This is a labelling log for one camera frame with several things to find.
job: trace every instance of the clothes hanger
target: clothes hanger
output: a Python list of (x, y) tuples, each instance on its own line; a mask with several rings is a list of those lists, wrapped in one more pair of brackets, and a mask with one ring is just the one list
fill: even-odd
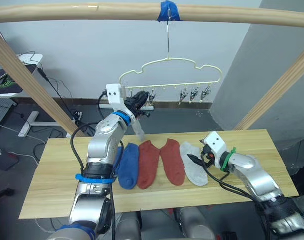
[[(168, 9), (168, 21), (171, 21), (171, 15), (170, 15), (170, 9)], [(144, 65), (141, 66), (141, 71), (137, 72), (135, 70), (127, 71), (123, 73), (119, 77), (119, 84), (122, 85), (122, 78), (128, 74), (135, 73), (137, 75), (140, 75), (144, 72), (144, 68), (153, 65), (153, 64), (158, 64), (162, 62), (169, 62), (169, 61), (184, 61), (184, 62), (189, 62), (193, 64), (194, 69), (196, 70), (202, 70), (203, 68), (213, 68), (219, 72), (219, 79), (214, 80), (214, 81), (203, 81), (203, 82), (189, 82), (189, 83), (174, 83), (174, 84), (159, 84), (159, 85), (145, 85), (145, 86), (126, 86), (126, 89), (137, 89), (137, 88), (157, 88), (157, 87), (176, 87), (176, 86), (189, 86), (189, 85), (201, 85), (201, 84), (214, 84), (218, 83), (222, 79), (222, 71), (220, 68), (212, 65), (203, 65), (201, 67), (198, 67), (196, 62), (187, 58), (180, 58), (180, 57), (169, 57), (169, 30), (168, 30), (168, 21), (167, 21), (167, 58), (161, 59), (161, 60), (156, 60), (156, 61), (151, 61), (148, 62)]]

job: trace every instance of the blue tape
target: blue tape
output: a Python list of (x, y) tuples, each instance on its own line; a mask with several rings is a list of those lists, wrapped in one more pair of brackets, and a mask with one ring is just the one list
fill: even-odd
[(115, 112), (112, 112), (112, 114), (115, 114), (117, 116), (120, 116), (125, 122), (126, 122), (126, 125), (129, 126), (131, 124), (131, 119), (129, 116), (121, 113), (121, 112), (118, 112), (118, 111), (115, 111)]
[(83, 183), (88, 183), (88, 184), (112, 184), (115, 182), (115, 178), (108, 178), (108, 179), (93, 179), (93, 178), (86, 178), (83, 177), (80, 174), (75, 175), (75, 179), (79, 180)]
[(157, 21), (166, 22), (169, 21), (168, 10), (170, 9), (171, 21), (181, 21), (180, 15), (178, 14), (178, 8), (172, 1), (161, 2), (161, 12), (158, 16)]
[(80, 229), (80, 230), (83, 230), (84, 232), (86, 232), (91, 240), (95, 240), (94, 231), (91, 228), (82, 226), (80, 224), (63, 225), (59, 228), (59, 230), (61, 230), (61, 229)]

